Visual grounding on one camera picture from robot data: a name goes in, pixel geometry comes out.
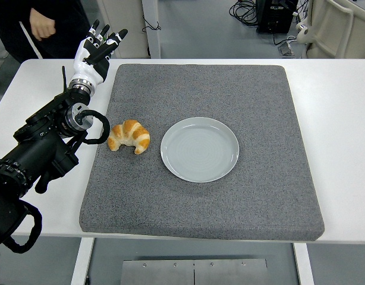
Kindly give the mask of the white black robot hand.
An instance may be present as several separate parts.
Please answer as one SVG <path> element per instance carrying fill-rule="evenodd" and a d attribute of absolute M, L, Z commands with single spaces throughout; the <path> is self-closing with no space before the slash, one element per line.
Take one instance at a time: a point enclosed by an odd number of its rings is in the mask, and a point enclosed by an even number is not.
<path fill-rule="evenodd" d="M 128 33 L 122 29 L 107 35 L 108 24 L 98 33 L 98 26 L 99 20 L 96 20 L 80 42 L 73 63 L 74 75 L 69 83 L 69 88 L 85 88 L 90 94 L 106 80 L 109 60 Z"/>

